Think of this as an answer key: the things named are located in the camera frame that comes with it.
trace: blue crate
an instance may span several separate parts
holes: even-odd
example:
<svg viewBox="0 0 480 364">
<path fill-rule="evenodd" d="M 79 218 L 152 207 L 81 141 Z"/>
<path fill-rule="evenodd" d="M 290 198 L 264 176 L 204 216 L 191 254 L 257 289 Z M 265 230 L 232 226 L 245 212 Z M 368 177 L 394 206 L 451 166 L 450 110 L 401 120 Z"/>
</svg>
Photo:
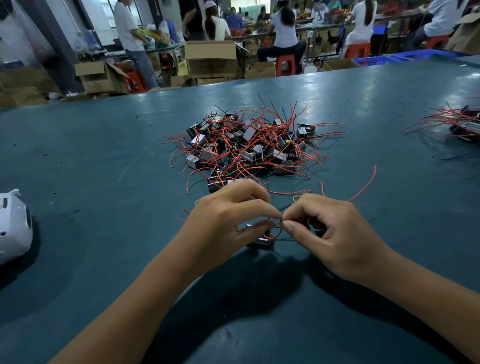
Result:
<svg viewBox="0 0 480 364">
<path fill-rule="evenodd" d="M 458 55 L 454 52 L 447 52 L 444 50 L 437 50 L 437 49 L 420 49 L 420 50 L 414 50 L 411 52 L 395 53 L 395 54 L 391 54 L 390 57 L 399 62 L 405 62 L 405 61 L 411 61 L 411 60 L 424 60 L 433 56 L 434 54 L 438 54 L 439 56 L 444 56 L 448 58 L 458 57 Z"/>
<path fill-rule="evenodd" d="M 377 57 L 366 57 L 366 58 L 356 58 L 353 60 L 355 63 L 358 63 L 362 67 L 375 66 L 377 64 L 386 64 L 386 63 L 397 63 L 400 62 L 397 59 L 391 58 L 390 56 L 377 56 Z"/>
</svg>

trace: long black hair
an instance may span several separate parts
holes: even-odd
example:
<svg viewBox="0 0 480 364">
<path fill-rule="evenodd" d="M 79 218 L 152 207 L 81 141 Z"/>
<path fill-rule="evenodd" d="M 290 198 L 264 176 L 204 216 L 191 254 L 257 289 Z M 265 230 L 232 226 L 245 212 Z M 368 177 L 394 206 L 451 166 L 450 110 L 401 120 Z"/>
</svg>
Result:
<svg viewBox="0 0 480 364">
<path fill-rule="evenodd" d="M 365 26 L 372 22 L 375 14 L 373 13 L 373 0 L 365 0 Z"/>
<path fill-rule="evenodd" d="M 293 10 L 288 7 L 288 0 L 278 0 L 276 7 L 280 9 L 280 21 L 286 26 L 295 26 L 295 14 Z"/>
<path fill-rule="evenodd" d="M 213 21 L 212 16 L 218 17 L 218 7 L 212 6 L 211 8 L 206 8 L 205 16 L 205 31 L 210 40 L 215 40 L 215 22 Z"/>
</svg>

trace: person's left hand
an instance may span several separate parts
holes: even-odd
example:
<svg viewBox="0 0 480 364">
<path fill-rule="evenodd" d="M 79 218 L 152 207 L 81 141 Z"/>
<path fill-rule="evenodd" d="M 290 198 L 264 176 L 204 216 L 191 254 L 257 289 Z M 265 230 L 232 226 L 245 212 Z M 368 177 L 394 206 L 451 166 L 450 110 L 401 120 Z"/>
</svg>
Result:
<svg viewBox="0 0 480 364">
<path fill-rule="evenodd" d="M 270 204 L 268 192 L 253 180 L 231 182 L 200 199 L 161 254 L 179 274 L 196 279 L 276 225 L 265 219 L 238 230 L 240 224 L 259 217 L 281 218 L 282 214 Z"/>
</svg>

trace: white device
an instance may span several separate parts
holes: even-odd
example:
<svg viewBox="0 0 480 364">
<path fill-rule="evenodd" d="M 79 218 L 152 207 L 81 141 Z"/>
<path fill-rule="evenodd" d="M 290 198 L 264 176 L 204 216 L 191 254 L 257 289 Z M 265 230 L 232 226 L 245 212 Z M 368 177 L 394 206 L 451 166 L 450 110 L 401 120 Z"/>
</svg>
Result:
<svg viewBox="0 0 480 364">
<path fill-rule="evenodd" d="M 17 189 L 0 194 L 0 265 L 25 254 L 32 244 L 32 218 Z"/>
</svg>

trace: white cap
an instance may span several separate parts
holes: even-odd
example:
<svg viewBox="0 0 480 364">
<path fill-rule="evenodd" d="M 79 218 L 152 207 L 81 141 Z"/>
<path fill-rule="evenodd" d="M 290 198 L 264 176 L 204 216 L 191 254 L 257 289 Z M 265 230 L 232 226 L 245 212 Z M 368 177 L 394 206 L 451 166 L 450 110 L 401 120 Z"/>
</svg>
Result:
<svg viewBox="0 0 480 364">
<path fill-rule="evenodd" d="M 208 0 L 204 4 L 205 9 L 213 8 L 214 6 L 216 6 L 216 4 L 215 4 L 215 1 L 213 0 Z"/>
</svg>

